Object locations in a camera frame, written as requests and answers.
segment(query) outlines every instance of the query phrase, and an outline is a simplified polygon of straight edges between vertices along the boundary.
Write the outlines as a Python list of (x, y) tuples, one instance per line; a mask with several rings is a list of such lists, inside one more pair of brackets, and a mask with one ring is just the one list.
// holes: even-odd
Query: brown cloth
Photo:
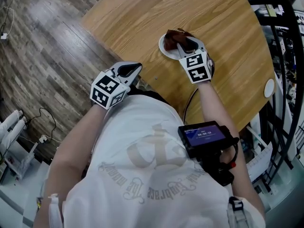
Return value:
[(164, 48), (166, 51), (177, 49), (177, 43), (180, 43), (186, 51), (196, 50), (193, 48), (193, 44), (190, 44), (187, 40), (187, 36), (194, 37), (192, 34), (184, 31), (181, 28), (177, 30), (168, 30), (164, 39)]

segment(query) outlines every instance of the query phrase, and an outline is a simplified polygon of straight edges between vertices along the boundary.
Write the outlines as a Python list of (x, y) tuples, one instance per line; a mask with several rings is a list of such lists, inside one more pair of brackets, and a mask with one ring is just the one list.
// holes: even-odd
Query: wood grain tabletop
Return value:
[[(100, 0), (82, 25), (122, 60), (141, 62), (143, 80), (180, 116), (196, 85), (158, 48), (168, 29), (182, 28), (204, 42), (216, 65), (212, 83), (239, 130), (268, 101), (264, 87), (275, 77), (272, 59), (247, 0)], [(203, 121), (198, 94), (186, 121)]]

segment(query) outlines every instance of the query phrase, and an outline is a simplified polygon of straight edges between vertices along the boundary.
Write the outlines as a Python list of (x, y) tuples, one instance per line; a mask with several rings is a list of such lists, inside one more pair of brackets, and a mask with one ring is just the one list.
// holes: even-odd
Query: blue screen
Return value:
[(225, 138), (224, 134), (216, 125), (186, 130), (185, 134), (191, 146), (214, 142)]

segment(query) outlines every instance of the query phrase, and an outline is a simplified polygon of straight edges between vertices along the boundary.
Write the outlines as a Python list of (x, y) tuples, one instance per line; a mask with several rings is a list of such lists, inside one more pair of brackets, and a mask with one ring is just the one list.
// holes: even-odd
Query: laminate flooring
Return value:
[[(89, 92), (100, 71), (117, 60), (80, 26), (80, 19), (99, 0), (14, 0), (14, 23), (8, 40), (0, 42), (0, 118), (22, 109), (30, 119), (39, 108), (55, 118), (53, 138), (62, 141), (89, 110)], [(11, 0), (1, 4), (7, 6)], [(0, 24), (6, 9), (0, 10)], [(13, 15), (9, 17), (8, 32)], [(22, 136), (37, 142), (50, 136), (54, 123), (42, 110)], [(30, 149), (33, 144), (19, 138)], [(48, 161), (59, 143), (40, 144), (36, 155)]]

